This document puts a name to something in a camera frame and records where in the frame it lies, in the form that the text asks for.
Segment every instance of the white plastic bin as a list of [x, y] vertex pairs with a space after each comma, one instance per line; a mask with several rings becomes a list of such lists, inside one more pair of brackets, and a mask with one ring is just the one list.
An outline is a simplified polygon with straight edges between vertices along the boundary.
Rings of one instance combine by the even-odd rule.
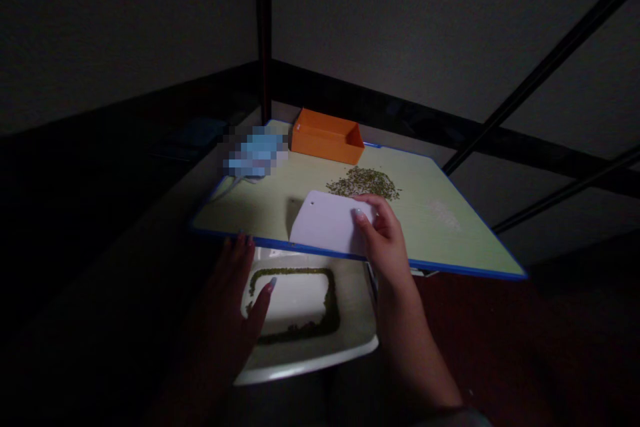
[[[303, 340], [256, 345], [235, 385], [256, 384], [330, 367], [372, 352], [378, 346], [373, 294], [367, 266], [363, 262], [324, 256], [298, 254], [284, 250], [256, 248], [242, 301], [242, 313], [271, 276], [259, 277], [249, 294], [254, 273], [267, 268], [329, 268], [335, 278], [340, 325], [332, 334]], [[275, 275], [278, 280], [263, 334], [283, 332], [288, 325], [317, 322], [323, 315], [327, 291], [326, 275]]]

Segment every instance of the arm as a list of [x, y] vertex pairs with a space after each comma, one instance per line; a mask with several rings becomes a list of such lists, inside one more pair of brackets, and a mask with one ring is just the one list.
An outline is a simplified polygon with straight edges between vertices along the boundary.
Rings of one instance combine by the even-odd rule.
[[213, 275], [185, 321], [184, 354], [144, 425], [202, 425], [242, 370], [260, 336], [275, 285], [272, 280], [261, 290], [245, 319], [240, 306], [254, 251], [251, 236], [240, 233], [233, 247], [225, 239]]
[[367, 244], [367, 257], [379, 278], [378, 334], [391, 369], [411, 397], [431, 409], [462, 406], [462, 398], [431, 335], [413, 281], [400, 222], [383, 197], [354, 197], [377, 208], [371, 225], [357, 211], [355, 222]]

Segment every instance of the white cord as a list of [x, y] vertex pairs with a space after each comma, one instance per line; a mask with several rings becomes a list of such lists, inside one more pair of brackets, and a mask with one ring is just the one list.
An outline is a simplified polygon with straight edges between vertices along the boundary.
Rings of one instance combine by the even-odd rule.
[[231, 185], [229, 187], [226, 188], [226, 190], [221, 193], [220, 195], [218, 195], [217, 197], [213, 197], [211, 199], [209, 199], [209, 201], [207, 203], [213, 203], [217, 200], [220, 200], [222, 197], [224, 197], [225, 195], [227, 195], [231, 190], [233, 190], [235, 188], [235, 186], [241, 182], [241, 180], [244, 178], [243, 175], [236, 177], [233, 182], [231, 183]]

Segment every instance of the table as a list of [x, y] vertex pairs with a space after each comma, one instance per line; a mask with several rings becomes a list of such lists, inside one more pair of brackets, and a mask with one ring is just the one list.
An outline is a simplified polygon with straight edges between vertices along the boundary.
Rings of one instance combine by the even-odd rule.
[[[279, 133], [292, 125], [270, 121]], [[358, 163], [386, 173], [400, 191], [390, 204], [401, 222], [412, 267], [474, 276], [518, 280], [526, 274], [477, 215], [449, 178], [429, 157], [366, 145]], [[213, 203], [205, 201], [191, 221], [202, 234], [253, 234], [257, 246], [341, 258], [356, 258], [289, 242], [293, 221], [311, 190], [345, 177], [350, 165], [289, 152], [289, 158], [256, 184], [240, 182]], [[226, 177], [216, 189], [223, 191]]]

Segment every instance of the black rod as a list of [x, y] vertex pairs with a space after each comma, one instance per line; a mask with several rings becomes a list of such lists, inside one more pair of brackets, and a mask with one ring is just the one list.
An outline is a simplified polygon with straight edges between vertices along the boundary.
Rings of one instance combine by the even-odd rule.
[[553, 192], [551, 195], [548, 195], [547, 197], [537, 201], [524, 210], [519, 211], [508, 219], [503, 220], [495, 227], [493, 227], [492, 230], [496, 234], [501, 234], [505, 230], [515, 227], [517, 224], [520, 224], [521, 222], [524, 222], [525, 220], [528, 220], [531, 217], [544, 212], [545, 210], [571, 197], [572, 195], [583, 191], [585, 188], [593, 185], [595, 181], [602, 178], [604, 175], [607, 175], [614, 170], [623, 169], [625, 167], [633, 165], [638, 161], [640, 161], [640, 145], [632, 148], [631, 150], [627, 150], [625, 153], [612, 160], [609, 165], [601, 168], [600, 170], [597, 170], [588, 177], [584, 177], [583, 179], [578, 179], [574, 182], [571, 182], [566, 187]]
[[255, 0], [258, 20], [259, 100], [262, 124], [271, 120], [271, 0]]
[[465, 161], [475, 146], [496, 127], [503, 123], [529, 98], [564, 61], [587, 40], [593, 32], [612, 16], [627, 0], [599, 0], [591, 10], [570, 30], [554, 49], [540, 62], [527, 78], [513, 91], [483, 124], [482, 130], [467, 141], [445, 164], [443, 171], [451, 175]]

